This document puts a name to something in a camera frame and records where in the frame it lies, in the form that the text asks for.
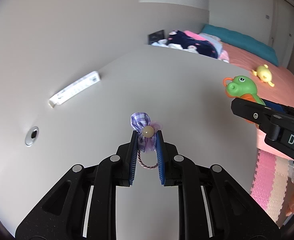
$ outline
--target bed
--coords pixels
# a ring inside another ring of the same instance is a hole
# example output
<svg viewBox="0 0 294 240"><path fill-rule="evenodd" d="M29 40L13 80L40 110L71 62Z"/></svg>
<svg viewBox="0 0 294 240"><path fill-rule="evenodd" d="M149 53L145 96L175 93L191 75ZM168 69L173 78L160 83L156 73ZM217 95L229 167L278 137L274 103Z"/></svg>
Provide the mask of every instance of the bed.
<svg viewBox="0 0 294 240"><path fill-rule="evenodd" d="M238 67L249 71L249 77L255 82L258 88L258 96L273 101L275 103L294 107L294 75L284 67L276 67L270 62L243 49L237 48L227 43L223 43L223 48L229 54L229 62ZM252 70L259 65L267 64L273 76L275 87L260 81L258 77L252 74ZM287 155L268 146L265 142L265 133L257 129L257 148L277 156L290 159Z"/></svg>
<svg viewBox="0 0 294 240"><path fill-rule="evenodd" d="M257 85L259 97L294 107L294 75L286 68L279 66L273 48L253 37L206 24L200 34L175 30L169 33L168 40L161 40L152 45L183 49L244 68L248 70L248 77ZM275 87L263 83L252 74L252 70L264 64L268 65L272 73ZM264 142L265 135L257 129L257 148L291 160L287 155L268 146Z"/></svg>
<svg viewBox="0 0 294 240"><path fill-rule="evenodd" d="M257 85L259 97L294 107L294 75L279 66L273 48L250 36L205 25L200 34L175 30L169 33L168 40L152 45L199 53L246 69L248 77ZM265 64L272 73L274 87L252 74L258 66ZM265 136L257 129L258 161L250 194L280 227L286 220L286 207L294 193L288 179L292 177L291 166L294 164L290 157L268 146L264 142Z"/></svg>

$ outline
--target door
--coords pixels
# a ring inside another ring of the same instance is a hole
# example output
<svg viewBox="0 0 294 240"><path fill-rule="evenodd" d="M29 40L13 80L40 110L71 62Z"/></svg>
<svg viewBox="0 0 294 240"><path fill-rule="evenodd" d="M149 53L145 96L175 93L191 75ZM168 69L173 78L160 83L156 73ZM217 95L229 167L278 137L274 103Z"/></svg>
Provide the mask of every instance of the door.
<svg viewBox="0 0 294 240"><path fill-rule="evenodd" d="M279 66L287 67L294 44L294 7L286 0L274 0L271 46Z"/></svg>

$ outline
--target table surface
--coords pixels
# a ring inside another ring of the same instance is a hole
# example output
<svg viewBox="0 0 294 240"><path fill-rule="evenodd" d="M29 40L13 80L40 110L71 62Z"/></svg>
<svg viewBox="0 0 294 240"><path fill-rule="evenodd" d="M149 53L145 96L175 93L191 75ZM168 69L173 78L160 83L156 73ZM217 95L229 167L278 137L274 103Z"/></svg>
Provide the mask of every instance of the table surface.
<svg viewBox="0 0 294 240"><path fill-rule="evenodd" d="M74 164L97 165L129 142L134 112L160 122L164 140L180 154L197 165L222 165L250 190L256 128L232 114L222 85L223 78L247 75L246 70L143 45L99 73L100 82L54 109L35 113L31 127L39 127L39 136L34 145L26 147L24 138L13 142L16 154L0 175L0 220L11 233ZM154 152L143 153L142 159L150 165L157 161ZM157 169L138 164L134 185L117 188L116 205L117 239L177 238L177 187L163 187Z"/></svg>

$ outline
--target rubber duck toy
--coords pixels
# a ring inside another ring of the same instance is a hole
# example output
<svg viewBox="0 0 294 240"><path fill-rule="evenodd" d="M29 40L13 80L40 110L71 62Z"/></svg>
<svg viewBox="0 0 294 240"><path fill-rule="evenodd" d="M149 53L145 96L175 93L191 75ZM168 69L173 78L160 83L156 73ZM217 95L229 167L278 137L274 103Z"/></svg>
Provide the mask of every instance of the rubber duck toy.
<svg viewBox="0 0 294 240"><path fill-rule="evenodd" d="M262 82L268 83L274 87L274 83L271 82L272 75L267 65L259 66L256 71L252 71L254 76L258 76Z"/></svg>

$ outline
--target pink blanket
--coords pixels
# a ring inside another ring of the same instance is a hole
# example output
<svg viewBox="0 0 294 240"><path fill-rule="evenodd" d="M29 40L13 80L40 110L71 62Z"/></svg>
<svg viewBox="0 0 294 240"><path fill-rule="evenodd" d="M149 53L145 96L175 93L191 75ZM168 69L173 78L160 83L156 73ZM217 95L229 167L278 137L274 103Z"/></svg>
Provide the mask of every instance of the pink blanket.
<svg viewBox="0 0 294 240"><path fill-rule="evenodd" d="M228 52L231 64L249 71L250 78L257 85L258 96L275 103L294 107L294 75L288 69L284 67L276 67L256 55L226 43L223 43L223 49ZM271 87L267 83L263 83L258 77L252 75L252 70L255 70L258 66L264 64L269 66L273 77L272 82L275 84L274 87ZM268 146L264 142L265 135L265 133L257 129L257 148L290 159L287 155Z"/></svg>

